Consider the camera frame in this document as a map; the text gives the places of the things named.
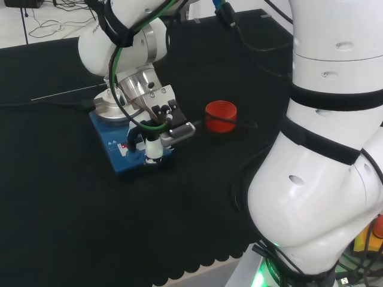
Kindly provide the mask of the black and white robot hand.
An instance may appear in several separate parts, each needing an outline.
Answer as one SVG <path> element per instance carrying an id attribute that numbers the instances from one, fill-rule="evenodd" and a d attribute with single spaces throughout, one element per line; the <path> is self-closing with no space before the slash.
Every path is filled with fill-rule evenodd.
<path id="1" fill-rule="evenodd" d="M 183 114 L 170 85 L 127 94 L 142 110 L 129 123 L 126 158 L 130 164 L 157 164 L 172 146 L 192 136 L 195 127 Z"/>

